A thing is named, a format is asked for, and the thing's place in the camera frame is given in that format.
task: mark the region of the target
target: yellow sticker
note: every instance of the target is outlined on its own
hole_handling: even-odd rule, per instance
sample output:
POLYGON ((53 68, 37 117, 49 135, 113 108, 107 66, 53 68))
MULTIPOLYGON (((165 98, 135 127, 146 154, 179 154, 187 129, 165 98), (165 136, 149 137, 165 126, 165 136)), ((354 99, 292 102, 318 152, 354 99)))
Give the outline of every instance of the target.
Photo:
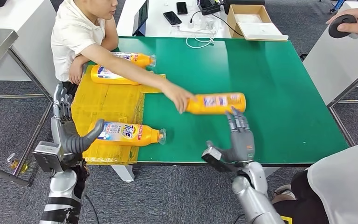
POLYGON ((281 216, 281 219, 285 221, 286 224, 293 224, 293 219, 286 216, 281 216))

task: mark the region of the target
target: white shirt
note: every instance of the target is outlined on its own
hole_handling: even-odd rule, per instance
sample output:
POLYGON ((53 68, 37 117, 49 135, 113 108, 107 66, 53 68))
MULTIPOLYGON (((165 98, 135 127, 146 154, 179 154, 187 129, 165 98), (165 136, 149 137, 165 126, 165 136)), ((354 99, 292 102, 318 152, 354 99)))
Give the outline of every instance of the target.
POLYGON ((312 165, 308 181, 330 224, 358 224, 358 145, 312 165))
POLYGON ((92 23, 73 0, 64 0, 60 5, 51 34, 51 50, 58 80, 69 81, 69 67, 81 51, 94 43, 101 45, 105 38, 105 20, 98 18, 98 23, 99 26, 92 23))

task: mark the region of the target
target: black pants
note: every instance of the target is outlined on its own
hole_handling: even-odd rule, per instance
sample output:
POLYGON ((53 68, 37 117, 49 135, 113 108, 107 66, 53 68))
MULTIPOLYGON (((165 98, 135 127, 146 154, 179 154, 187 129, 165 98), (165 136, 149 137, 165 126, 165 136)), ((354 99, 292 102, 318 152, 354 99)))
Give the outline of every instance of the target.
POLYGON ((274 207, 287 224, 328 224, 322 201, 308 183, 307 173, 297 173, 291 181, 291 190, 298 199, 277 202, 274 207))
POLYGON ((75 97, 77 88, 79 87, 78 85, 72 84, 70 82, 62 82, 62 86, 67 89, 68 95, 72 95, 73 97, 75 97))

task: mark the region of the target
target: black phone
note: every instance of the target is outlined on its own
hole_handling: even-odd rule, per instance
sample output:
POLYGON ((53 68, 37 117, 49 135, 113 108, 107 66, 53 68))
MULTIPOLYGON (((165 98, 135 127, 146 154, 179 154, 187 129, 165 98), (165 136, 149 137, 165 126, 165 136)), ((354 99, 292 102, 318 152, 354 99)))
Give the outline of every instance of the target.
POLYGON ((163 15, 171 25, 178 25, 182 23, 182 21, 173 11, 163 13, 163 15))
POLYGON ((187 6, 186 2, 177 2, 176 10, 178 11, 178 15, 186 15, 187 14, 187 6))

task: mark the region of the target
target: gray robotic hand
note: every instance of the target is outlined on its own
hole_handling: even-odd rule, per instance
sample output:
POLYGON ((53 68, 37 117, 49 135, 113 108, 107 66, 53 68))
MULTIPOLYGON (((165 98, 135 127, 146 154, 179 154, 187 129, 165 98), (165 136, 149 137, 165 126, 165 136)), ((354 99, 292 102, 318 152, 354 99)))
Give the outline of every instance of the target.
POLYGON ((214 147, 218 150, 225 162, 251 162, 255 155, 255 140, 253 133, 249 128, 246 117, 235 108, 232 108, 232 110, 234 119, 229 112, 226 112, 231 129, 232 148, 229 150, 221 150, 214 146, 211 141, 207 141, 207 146, 214 147))
POLYGON ((51 133, 54 143, 41 141, 33 152, 44 172, 62 172, 82 160, 86 151, 103 130, 104 120, 97 121, 93 130, 81 137, 72 119, 72 96, 58 84, 54 93, 51 133))
POLYGON ((72 95, 58 84, 54 92, 53 117, 51 132, 54 143, 60 144, 64 153, 81 154, 86 151, 103 130, 103 119, 99 119, 87 135, 80 137, 72 119, 72 95))

